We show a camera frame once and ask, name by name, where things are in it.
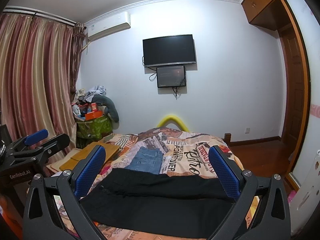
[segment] clutter pile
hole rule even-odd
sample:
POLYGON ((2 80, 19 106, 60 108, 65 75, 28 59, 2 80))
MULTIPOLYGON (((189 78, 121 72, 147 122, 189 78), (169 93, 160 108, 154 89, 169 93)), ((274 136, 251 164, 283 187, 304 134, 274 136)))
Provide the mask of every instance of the clutter pile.
POLYGON ((77 123, 77 148, 84 148, 112 133, 112 122, 119 122, 115 104, 106 97, 103 86, 77 91, 72 103, 77 123))

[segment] bed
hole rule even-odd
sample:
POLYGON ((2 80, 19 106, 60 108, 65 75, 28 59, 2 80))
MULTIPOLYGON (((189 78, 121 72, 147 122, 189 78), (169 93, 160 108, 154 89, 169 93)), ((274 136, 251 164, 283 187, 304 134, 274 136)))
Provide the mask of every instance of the bed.
MULTIPOLYGON (((120 148, 113 159, 105 163, 100 174, 96 177, 91 190, 104 179, 113 168, 124 168, 128 166, 142 146, 148 149, 159 148, 164 153, 160 173, 166 173, 168 176, 196 174, 203 178, 216 178, 217 175, 208 160, 208 150, 214 145, 218 145, 227 157, 234 160, 243 170, 240 160, 233 155, 223 139, 208 134, 184 132, 167 127, 160 127, 138 135, 111 134, 104 137, 100 142, 118 145, 120 148)), ((66 228, 70 233, 77 236, 59 197, 56 197, 56 203, 66 228)), ((257 205, 258 198, 255 197, 246 217, 247 225, 250 224, 257 205)), ((162 236, 128 229, 113 228, 99 223, 96 223, 96 226, 109 240, 182 239, 172 236, 162 236)))

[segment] door frame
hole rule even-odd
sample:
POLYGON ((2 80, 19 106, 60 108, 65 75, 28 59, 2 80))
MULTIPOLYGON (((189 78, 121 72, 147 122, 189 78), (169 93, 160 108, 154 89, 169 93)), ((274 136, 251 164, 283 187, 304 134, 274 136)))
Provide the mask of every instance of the door frame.
MULTIPOLYGON (((286 172, 286 179, 288 180, 288 182, 292 185, 292 187, 297 191, 300 188, 300 185, 297 183, 297 181, 293 178, 292 176, 292 171, 293 168, 295 166, 295 164, 297 163, 297 160, 299 158, 300 152, 301 152, 301 148, 304 142, 304 138, 306 135, 306 131, 307 131, 307 126, 308 126, 308 121, 309 121, 309 113, 310 113, 310 95, 311 95, 311 88, 310 88, 310 69, 309 69, 309 62, 308 62, 308 55, 307 55, 307 50, 306 50, 306 46, 298 25, 298 22, 293 14, 293 12, 291 11, 290 6, 287 4, 287 2, 285 0, 281 0, 285 10, 288 13, 288 16, 290 18, 291 21, 291 25, 294 29, 294 32, 297 36, 297 41, 298 41, 298 47, 300 50, 300 54, 301 54, 301 60, 302 60, 302 68, 303 68, 303 83, 305 86, 305 91, 304 91, 304 102, 303 102, 303 113, 302 113, 302 122, 301 122, 301 127, 300 127, 300 132, 299 132, 299 136, 298 136, 298 141, 297 141, 297 145, 293 151, 293 156, 292 156, 292 160, 290 161, 289 167, 287 169, 286 172)), ((287 25, 283 28, 281 28, 279 31, 283 31, 285 29, 287 29, 290 25, 287 25)), ((280 37, 280 41, 281 41, 281 45, 283 46, 283 40, 282 37, 280 37)), ((287 65, 287 60, 286 60, 286 56, 285 56, 285 51, 284 51, 284 59, 285 59, 285 69, 286 69, 286 78, 288 80, 288 65, 287 65)), ((287 82, 287 99, 288 99, 288 82, 287 82)), ((286 115, 284 118, 284 129, 285 129, 285 124, 287 121, 287 111, 288 111, 288 100, 286 102, 286 115)))

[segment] curtain rod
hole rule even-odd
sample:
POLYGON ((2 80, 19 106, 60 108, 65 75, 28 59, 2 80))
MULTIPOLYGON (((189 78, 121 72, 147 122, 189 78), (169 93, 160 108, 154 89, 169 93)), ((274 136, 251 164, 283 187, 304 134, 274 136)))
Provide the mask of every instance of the curtain rod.
POLYGON ((26 8, 26 7, 20 7, 20 6, 6 6, 3 10, 4 13, 21 13, 21 14, 28 14, 28 15, 33 15, 33 16, 39 16, 39 17, 43 17, 43 18, 47 18, 50 20, 54 20, 60 23, 64 23, 66 25, 72 26, 74 27, 76 22, 71 21, 69 19, 51 14, 51 13, 47 13, 44 11, 39 11, 36 9, 32 9, 32 8, 26 8))

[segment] frosted glass panel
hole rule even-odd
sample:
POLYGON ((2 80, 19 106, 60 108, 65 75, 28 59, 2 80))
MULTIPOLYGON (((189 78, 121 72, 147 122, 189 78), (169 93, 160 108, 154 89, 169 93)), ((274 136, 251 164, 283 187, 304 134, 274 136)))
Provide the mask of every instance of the frosted glass panel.
MULTIPOLYGON (((320 106, 320 25, 305 0, 287 1, 297 19, 307 49, 311 76, 311 104, 320 106)), ((300 184, 305 181, 317 150, 320 149, 320 140, 315 134, 320 134, 320 119, 310 116, 301 154, 292 172, 300 184)))

